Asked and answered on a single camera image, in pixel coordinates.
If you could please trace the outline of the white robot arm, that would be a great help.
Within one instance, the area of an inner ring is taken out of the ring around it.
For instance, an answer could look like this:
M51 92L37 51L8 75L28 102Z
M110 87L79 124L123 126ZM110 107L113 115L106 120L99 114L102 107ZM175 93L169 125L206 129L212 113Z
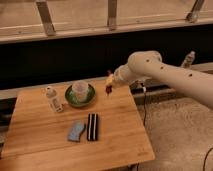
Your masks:
M130 85L142 77L151 77L213 110L213 75L168 65L157 51L132 53L125 65L106 79L105 92Z

